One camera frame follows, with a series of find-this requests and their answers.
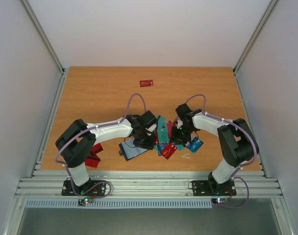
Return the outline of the dark blue card holder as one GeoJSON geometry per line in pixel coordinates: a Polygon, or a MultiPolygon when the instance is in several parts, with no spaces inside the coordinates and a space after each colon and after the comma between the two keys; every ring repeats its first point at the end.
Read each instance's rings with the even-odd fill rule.
{"type": "Polygon", "coordinates": [[[133,142],[123,142],[120,143],[118,146],[120,149],[119,154],[120,156],[124,157],[125,161],[129,161],[148,151],[148,149],[135,146],[133,142]]]}

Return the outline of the teal card top pile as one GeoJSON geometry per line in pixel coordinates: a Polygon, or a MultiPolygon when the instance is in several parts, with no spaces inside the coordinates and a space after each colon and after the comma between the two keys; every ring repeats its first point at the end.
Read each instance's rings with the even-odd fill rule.
{"type": "Polygon", "coordinates": [[[165,117],[158,116],[157,120],[158,120],[158,130],[162,130],[162,129],[167,128],[166,118],[165,117]]]}

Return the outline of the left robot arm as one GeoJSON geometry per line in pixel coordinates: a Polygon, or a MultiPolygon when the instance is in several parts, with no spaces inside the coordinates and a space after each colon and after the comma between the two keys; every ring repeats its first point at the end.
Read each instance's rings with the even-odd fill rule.
{"type": "Polygon", "coordinates": [[[152,150],[157,138],[157,127],[158,120],[151,111],[96,124],[78,119],[55,142],[58,149],[55,160],[65,166],[73,193],[78,196],[86,195],[93,186],[90,186],[91,179],[85,161],[95,145],[131,137],[135,147],[152,150]]]}

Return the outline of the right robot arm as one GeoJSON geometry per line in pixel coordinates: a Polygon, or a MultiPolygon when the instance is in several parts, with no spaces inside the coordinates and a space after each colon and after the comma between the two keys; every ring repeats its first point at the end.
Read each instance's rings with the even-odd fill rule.
{"type": "Polygon", "coordinates": [[[191,110],[184,103],[176,108],[178,119],[171,130],[170,142],[176,145],[192,145],[198,139],[192,133],[200,130],[218,137],[223,159],[208,175],[204,183],[196,185],[196,193],[210,196],[232,192],[231,179],[245,165],[251,164],[259,153],[253,134],[242,118],[224,119],[198,109],[191,110]]]}

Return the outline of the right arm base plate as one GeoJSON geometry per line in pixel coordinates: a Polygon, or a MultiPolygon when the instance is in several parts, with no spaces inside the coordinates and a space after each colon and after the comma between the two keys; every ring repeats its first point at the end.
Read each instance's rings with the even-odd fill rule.
{"type": "Polygon", "coordinates": [[[234,182],[228,180],[222,184],[212,183],[208,180],[191,181],[194,196],[236,196],[234,182]]]}

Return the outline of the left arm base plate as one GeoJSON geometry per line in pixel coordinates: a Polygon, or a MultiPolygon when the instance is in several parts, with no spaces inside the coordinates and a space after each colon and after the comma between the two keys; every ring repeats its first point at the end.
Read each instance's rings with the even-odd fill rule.
{"type": "Polygon", "coordinates": [[[89,180],[82,186],[77,186],[71,180],[65,180],[62,186],[62,196],[80,196],[92,197],[92,196],[104,196],[107,189],[104,181],[89,180]]]}

